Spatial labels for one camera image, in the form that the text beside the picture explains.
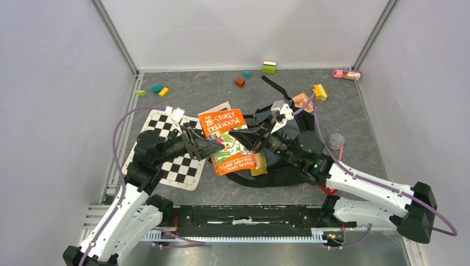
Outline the orange treehouse book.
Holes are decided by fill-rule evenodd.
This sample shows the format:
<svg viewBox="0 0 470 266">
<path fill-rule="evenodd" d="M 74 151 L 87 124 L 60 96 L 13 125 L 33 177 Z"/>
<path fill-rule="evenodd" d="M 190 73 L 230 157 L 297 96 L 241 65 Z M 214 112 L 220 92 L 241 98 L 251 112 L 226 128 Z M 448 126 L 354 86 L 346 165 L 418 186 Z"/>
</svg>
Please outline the orange treehouse book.
<svg viewBox="0 0 470 266">
<path fill-rule="evenodd" d="M 252 151 L 245 148 L 228 132 L 247 129 L 239 109 L 205 112 L 198 115 L 204 136 L 222 144 L 223 149 L 211 155 L 215 173 L 219 176 L 239 170 L 251 170 L 257 166 Z"/>
</svg>

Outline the black student backpack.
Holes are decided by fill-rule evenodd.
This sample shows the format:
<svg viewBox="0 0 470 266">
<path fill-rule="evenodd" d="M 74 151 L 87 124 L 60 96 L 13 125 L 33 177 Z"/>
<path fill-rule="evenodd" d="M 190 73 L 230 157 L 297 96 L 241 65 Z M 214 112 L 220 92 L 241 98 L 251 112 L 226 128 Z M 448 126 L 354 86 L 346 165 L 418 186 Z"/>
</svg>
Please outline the black student backpack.
<svg viewBox="0 0 470 266">
<path fill-rule="evenodd" d="M 264 75 L 261 78 L 284 96 L 283 100 L 293 111 L 293 120 L 274 132 L 282 135 L 285 149 L 280 154 L 273 154 L 266 149 L 261 151 L 267 157 L 267 174 L 254 178 L 248 171 L 239 170 L 228 173 L 227 178 L 251 188 L 285 187 L 303 183 L 325 186 L 326 179 L 331 176 L 328 172 L 333 165 L 333 159 L 324 153 L 325 145 L 315 131 L 314 114 L 296 108 L 293 99 L 283 87 Z M 254 123 L 249 124 L 248 128 L 265 122 L 271 122 L 273 127 L 275 122 L 270 106 L 256 110 L 250 118 Z"/>
</svg>

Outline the yellow book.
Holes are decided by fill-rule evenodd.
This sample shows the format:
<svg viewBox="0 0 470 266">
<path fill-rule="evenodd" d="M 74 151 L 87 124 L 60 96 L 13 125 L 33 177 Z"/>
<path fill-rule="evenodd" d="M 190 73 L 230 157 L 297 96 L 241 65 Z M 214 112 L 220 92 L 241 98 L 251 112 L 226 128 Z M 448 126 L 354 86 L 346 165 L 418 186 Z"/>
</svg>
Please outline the yellow book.
<svg viewBox="0 0 470 266">
<path fill-rule="evenodd" d="M 251 176 L 257 178 L 260 175 L 265 175 L 267 171 L 267 160 L 264 152 L 259 152 L 255 154 L 256 167 L 250 169 Z"/>
</svg>

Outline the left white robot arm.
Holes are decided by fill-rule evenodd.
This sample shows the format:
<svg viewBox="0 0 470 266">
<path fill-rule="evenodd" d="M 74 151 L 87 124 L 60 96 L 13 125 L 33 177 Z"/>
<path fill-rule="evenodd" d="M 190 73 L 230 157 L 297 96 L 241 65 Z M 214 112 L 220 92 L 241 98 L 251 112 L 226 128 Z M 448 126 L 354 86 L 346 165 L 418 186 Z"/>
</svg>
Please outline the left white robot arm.
<svg viewBox="0 0 470 266">
<path fill-rule="evenodd" d="M 172 202 L 152 192 L 161 180 L 162 165 L 180 156 L 204 160 L 223 150 L 224 145 L 204 138 L 190 124 L 181 126 L 164 140 L 156 130 L 141 132 L 134 156 L 119 190 L 103 218 L 90 235 L 63 253 L 66 265 L 118 265 L 154 227 L 174 219 Z"/>
</svg>

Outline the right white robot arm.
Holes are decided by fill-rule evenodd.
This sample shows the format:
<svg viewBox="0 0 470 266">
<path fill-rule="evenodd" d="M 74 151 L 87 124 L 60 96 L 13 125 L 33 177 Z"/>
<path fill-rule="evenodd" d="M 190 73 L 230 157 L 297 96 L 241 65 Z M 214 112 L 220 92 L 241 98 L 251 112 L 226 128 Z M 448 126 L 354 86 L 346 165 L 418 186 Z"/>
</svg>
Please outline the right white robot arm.
<svg viewBox="0 0 470 266">
<path fill-rule="evenodd" d="M 305 130 L 294 139 L 273 132 L 268 124 L 230 130 L 244 147 L 258 152 L 266 148 L 300 168 L 305 182 L 341 190 L 364 199 L 362 203 L 330 196 L 320 211 L 327 226 L 355 222 L 395 227 L 403 237 L 429 244 L 435 231 L 437 202 L 432 188 L 423 182 L 403 185 L 357 171 L 323 152 L 325 145 L 315 131 Z"/>
</svg>

